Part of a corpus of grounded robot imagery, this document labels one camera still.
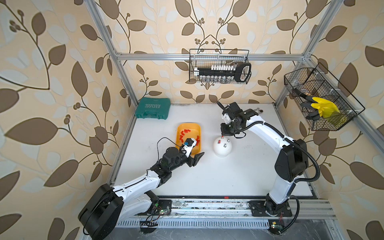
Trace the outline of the white dome with screws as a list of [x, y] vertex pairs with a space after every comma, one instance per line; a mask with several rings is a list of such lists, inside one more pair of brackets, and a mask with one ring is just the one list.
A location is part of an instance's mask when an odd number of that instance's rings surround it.
[[214, 141], [213, 150], [218, 157], [224, 158], [228, 156], [231, 153], [232, 148], [232, 142], [228, 137], [220, 136]]

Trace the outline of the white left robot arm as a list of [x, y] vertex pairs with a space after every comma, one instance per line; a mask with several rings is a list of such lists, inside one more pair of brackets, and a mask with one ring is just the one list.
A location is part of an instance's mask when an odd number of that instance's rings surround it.
[[101, 185], [78, 215], [84, 235], [103, 240], [119, 221], [137, 214], [153, 214], [159, 201], [153, 191], [171, 178], [173, 170], [184, 164], [194, 167], [204, 155], [192, 156], [191, 152], [191, 147], [169, 147], [143, 176], [113, 187]]

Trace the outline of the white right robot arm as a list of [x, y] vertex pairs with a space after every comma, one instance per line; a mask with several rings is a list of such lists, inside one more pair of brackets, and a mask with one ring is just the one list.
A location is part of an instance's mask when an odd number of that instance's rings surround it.
[[274, 165], [277, 174], [274, 185], [266, 196], [264, 206], [259, 208], [259, 211], [276, 216], [288, 204], [295, 187], [300, 182], [306, 181], [303, 176], [309, 165], [309, 157], [305, 153], [306, 143], [286, 136], [252, 109], [246, 111], [227, 109], [222, 112], [222, 119], [223, 136], [236, 136], [249, 131], [256, 134], [278, 154]]

